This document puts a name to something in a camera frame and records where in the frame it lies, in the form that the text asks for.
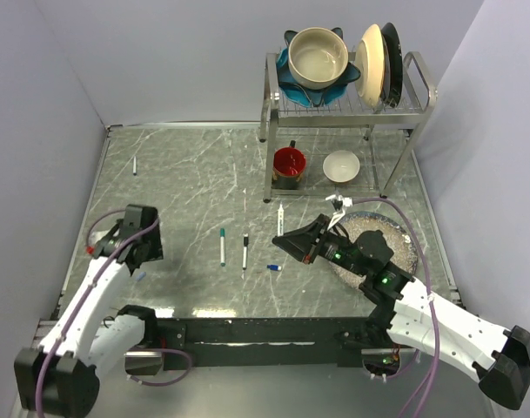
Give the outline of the white marker long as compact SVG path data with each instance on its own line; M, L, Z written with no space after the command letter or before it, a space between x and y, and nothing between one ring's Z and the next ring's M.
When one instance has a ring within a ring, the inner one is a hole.
M278 213L277 213L277 235L282 236L284 234L284 207L283 204L280 203L278 206Z

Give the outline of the white marker black tip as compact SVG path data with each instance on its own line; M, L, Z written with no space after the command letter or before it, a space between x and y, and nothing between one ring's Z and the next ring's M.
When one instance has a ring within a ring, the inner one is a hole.
M243 236L243 252L242 252L242 271L243 272L245 272L247 269L248 246L249 246L249 235L248 233L245 233Z

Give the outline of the white marker green end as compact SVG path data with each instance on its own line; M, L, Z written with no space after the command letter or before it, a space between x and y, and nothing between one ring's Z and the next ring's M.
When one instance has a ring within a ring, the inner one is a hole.
M219 259L220 259L220 265L225 266L226 260L225 260L225 229L220 228L219 231Z

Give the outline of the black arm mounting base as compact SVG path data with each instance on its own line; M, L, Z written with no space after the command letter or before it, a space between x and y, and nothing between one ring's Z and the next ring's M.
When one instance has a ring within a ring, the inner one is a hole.
M194 367L363 367L414 354L364 317L159 319L152 340L140 347L185 352Z

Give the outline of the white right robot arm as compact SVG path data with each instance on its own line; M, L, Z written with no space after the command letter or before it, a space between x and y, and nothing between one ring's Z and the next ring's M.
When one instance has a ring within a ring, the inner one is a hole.
M319 215L311 224L273 238L294 259L317 257L363 277L359 290L375 308L351 338L377 347L390 343L430 354L477 382L492 401L520 409L530 386L530 333L482 320L428 293L420 279L392 263L383 233L365 231L355 240L329 229Z

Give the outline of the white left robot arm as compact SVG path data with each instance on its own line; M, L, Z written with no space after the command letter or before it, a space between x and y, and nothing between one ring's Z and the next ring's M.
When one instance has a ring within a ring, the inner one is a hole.
M48 334L14 361L21 405L40 417L87 416L113 365L129 349L158 342L151 308L126 306L113 325L101 327L121 286L144 263L163 258L157 208L128 205L121 213L99 241L86 239L91 260L83 282Z

